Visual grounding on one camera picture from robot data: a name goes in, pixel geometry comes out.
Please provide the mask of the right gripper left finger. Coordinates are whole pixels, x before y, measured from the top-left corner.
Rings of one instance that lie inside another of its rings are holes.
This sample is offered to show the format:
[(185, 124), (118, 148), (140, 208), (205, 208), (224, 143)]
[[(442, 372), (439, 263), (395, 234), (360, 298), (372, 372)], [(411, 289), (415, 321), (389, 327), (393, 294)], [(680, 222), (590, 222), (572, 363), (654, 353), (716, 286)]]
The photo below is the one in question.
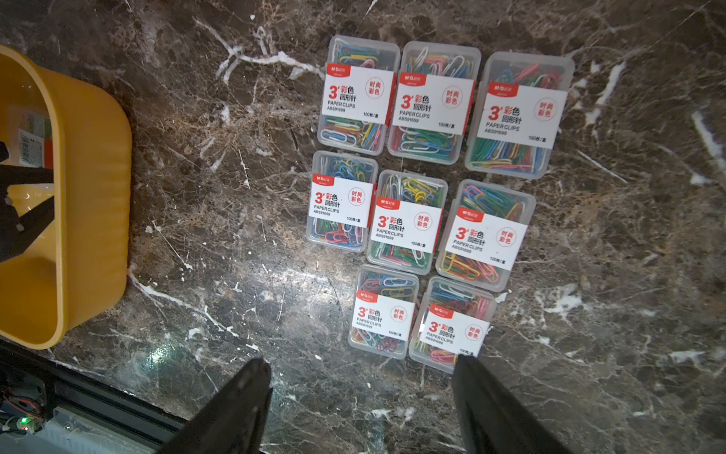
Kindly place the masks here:
[(258, 453), (272, 398), (270, 364), (251, 359), (158, 451)]

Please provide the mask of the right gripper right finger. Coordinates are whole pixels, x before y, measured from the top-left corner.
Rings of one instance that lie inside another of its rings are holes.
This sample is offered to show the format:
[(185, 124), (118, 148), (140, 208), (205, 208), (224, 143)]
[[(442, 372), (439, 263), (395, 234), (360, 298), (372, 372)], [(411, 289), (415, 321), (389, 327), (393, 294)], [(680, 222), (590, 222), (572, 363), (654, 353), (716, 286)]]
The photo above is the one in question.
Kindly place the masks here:
[(459, 357), (452, 389), (468, 453), (569, 452), (477, 358)]

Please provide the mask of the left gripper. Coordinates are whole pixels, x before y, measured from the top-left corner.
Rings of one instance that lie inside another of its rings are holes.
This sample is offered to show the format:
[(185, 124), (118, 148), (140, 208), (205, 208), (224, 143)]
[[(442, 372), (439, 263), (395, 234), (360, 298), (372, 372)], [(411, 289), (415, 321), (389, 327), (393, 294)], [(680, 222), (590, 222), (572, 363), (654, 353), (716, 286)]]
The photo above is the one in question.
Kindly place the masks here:
[(1, 166), (1, 262), (22, 255), (55, 217), (51, 196), (20, 216), (9, 197), (14, 185), (54, 183), (54, 171), (25, 166)]

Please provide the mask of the paper clip box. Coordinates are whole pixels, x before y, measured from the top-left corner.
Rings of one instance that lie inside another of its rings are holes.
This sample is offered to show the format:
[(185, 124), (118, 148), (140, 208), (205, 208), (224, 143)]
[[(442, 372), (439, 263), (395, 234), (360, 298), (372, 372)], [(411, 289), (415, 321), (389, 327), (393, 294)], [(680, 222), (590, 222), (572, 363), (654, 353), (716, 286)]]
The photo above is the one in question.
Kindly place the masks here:
[(364, 265), (355, 280), (349, 346), (388, 359), (404, 359), (417, 308), (419, 277)]
[(570, 57), (493, 53), (479, 85), (465, 166), (528, 180), (543, 177), (574, 72)]
[(381, 172), (366, 257), (374, 265), (424, 276), (433, 266), (448, 183), (416, 173)]
[(369, 238), (379, 174), (372, 158), (333, 151), (313, 155), (306, 238), (361, 253)]
[(479, 355), (497, 301), (491, 293), (443, 277), (429, 280), (413, 327), (408, 356), (452, 374), (458, 359)]
[(464, 45), (405, 45), (387, 143), (391, 155), (445, 166), (457, 162), (481, 60), (478, 49)]
[(317, 130), (323, 145), (382, 153), (400, 60), (394, 43), (344, 35), (331, 39)]
[(536, 199), (527, 193), (462, 181), (442, 232), (438, 274), (486, 291), (504, 291), (535, 207)]
[(49, 115), (18, 105), (9, 107), (7, 115), (11, 164), (52, 169), (53, 133)]

